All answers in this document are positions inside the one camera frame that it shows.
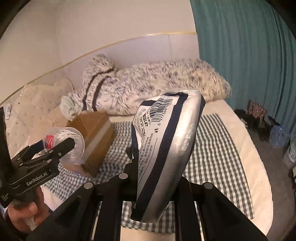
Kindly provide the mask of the left hand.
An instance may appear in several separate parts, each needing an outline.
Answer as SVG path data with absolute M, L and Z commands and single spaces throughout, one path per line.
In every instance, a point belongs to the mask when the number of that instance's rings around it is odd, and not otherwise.
M 36 201 L 28 204 L 9 205 L 7 212 L 14 227 L 20 232 L 29 233 L 31 228 L 25 222 L 33 218 L 34 224 L 38 226 L 49 215 L 49 208 L 44 203 L 44 194 L 41 187 L 36 189 Z

